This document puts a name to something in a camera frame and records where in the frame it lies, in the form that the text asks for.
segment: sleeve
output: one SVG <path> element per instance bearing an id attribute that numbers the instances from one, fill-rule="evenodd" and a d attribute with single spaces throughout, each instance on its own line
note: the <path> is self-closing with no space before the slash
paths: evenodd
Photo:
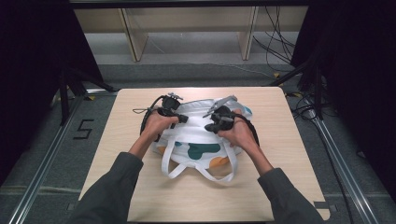
<path id="1" fill-rule="evenodd" d="M 280 168 L 262 175 L 258 181 L 271 202 L 276 223 L 324 223 L 317 209 Z"/>
<path id="2" fill-rule="evenodd" d="M 110 171 L 84 194 L 66 223 L 126 223 L 143 162 L 121 152 Z"/>

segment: orange patch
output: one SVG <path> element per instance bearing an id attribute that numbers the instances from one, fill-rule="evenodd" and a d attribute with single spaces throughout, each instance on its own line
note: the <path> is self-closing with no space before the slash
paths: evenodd
<path id="1" fill-rule="evenodd" d="M 157 149 L 160 151 L 160 153 L 163 155 L 165 153 L 166 147 L 157 147 Z"/>
<path id="2" fill-rule="evenodd" d="M 209 168 L 216 167 L 216 166 L 221 166 L 224 165 L 225 163 L 230 162 L 228 157 L 222 158 L 222 157 L 215 157 L 213 158 L 210 163 L 209 163 Z"/>

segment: white bag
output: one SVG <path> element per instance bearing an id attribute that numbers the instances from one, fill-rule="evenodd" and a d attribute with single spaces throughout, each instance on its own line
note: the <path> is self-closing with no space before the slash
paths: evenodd
<path id="1" fill-rule="evenodd" d="M 204 177 L 212 181 L 229 182 L 237 169 L 236 154 L 242 151 L 240 147 L 230 147 L 227 139 L 208 132 L 206 124 L 213 123 L 209 117 L 203 118 L 208 109 L 217 100 L 194 101 L 181 104 L 177 113 L 188 116 L 186 123 L 179 123 L 173 129 L 163 131 L 154 151 L 163 155 L 162 170 L 170 178 L 175 178 L 187 167 L 195 168 Z M 252 113 L 247 107 L 234 100 L 225 104 L 231 111 L 241 109 L 242 115 L 251 119 Z M 169 161 L 175 161 L 178 166 L 169 172 Z M 230 162 L 232 171 L 223 178 L 217 179 L 207 169 Z"/>

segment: bag handle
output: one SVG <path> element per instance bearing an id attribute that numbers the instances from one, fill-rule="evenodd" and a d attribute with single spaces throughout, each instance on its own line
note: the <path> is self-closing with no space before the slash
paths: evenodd
<path id="1" fill-rule="evenodd" d="M 168 139 L 168 145 L 166 146 L 165 152 L 163 153 L 163 162 L 161 163 L 161 169 L 163 174 L 173 179 L 183 172 L 187 166 L 179 164 L 171 173 L 169 173 L 169 161 L 171 160 L 172 151 L 175 148 L 175 137 Z"/>
<path id="2" fill-rule="evenodd" d="M 230 147 L 230 143 L 229 142 L 223 142 L 222 143 L 224 145 L 225 151 L 227 153 L 228 159 L 230 160 L 230 164 L 231 164 L 231 172 L 224 176 L 221 179 L 217 179 L 215 178 L 213 175 L 211 175 L 204 167 L 202 167 L 199 164 L 195 165 L 195 169 L 197 169 L 204 177 L 206 177 L 207 179 L 211 180 L 211 181 L 215 181 L 215 182 L 229 182 L 233 179 L 233 176 L 236 173 L 236 170 L 238 168 L 238 160 L 236 159 L 235 156 L 235 151 L 233 150 L 232 147 Z"/>

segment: hand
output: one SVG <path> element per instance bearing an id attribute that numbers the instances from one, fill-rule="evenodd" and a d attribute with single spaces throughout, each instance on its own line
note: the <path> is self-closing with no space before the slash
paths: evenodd
<path id="1" fill-rule="evenodd" d="M 236 109 L 234 113 L 241 114 L 241 110 Z M 236 146 L 249 150 L 258 146 L 248 125 L 244 120 L 237 117 L 234 119 L 231 130 L 219 131 L 218 135 L 230 141 L 232 147 Z"/>
<path id="2" fill-rule="evenodd" d="M 146 122 L 145 130 L 142 135 L 146 135 L 153 142 L 157 139 L 159 134 L 163 133 L 163 130 L 169 128 L 172 123 L 178 123 L 177 117 L 165 117 L 158 114 L 157 110 L 154 110 L 148 117 Z"/>

